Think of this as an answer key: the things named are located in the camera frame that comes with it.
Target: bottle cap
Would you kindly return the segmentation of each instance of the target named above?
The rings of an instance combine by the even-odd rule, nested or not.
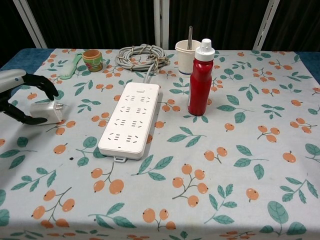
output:
[[[215,57],[215,50],[211,47],[211,40],[205,38],[202,40],[201,45],[195,49],[195,59],[202,62],[210,62]]]

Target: metal straw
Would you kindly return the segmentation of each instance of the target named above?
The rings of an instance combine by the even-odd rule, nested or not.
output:
[[[189,26],[188,47],[187,50],[192,49],[192,26]]]

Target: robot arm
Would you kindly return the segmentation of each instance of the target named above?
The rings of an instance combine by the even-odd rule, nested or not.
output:
[[[20,85],[37,87],[44,91],[50,100],[54,100],[54,96],[57,97],[59,95],[53,83],[44,76],[28,74],[23,69],[0,71],[0,112],[4,112],[24,124],[36,125],[45,123],[47,121],[46,118],[27,116],[23,111],[8,103],[11,91]]]

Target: power outlet socket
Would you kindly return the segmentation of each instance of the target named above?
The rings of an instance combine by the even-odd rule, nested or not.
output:
[[[98,143],[103,155],[114,156],[116,162],[141,159],[159,90],[156,84],[130,82],[125,86]]]

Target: power cord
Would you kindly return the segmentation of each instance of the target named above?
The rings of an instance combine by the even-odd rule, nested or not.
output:
[[[130,58],[133,55],[149,54],[146,63],[133,64]],[[142,44],[141,46],[124,47],[119,50],[118,55],[115,58],[115,62],[130,71],[146,72],[143,79],[143,83],[149,83],[147,81],[150,72],[154,69],[157,72],[159,68],[170,64],[169,58],[167,58],[164,50],[155,45]]]

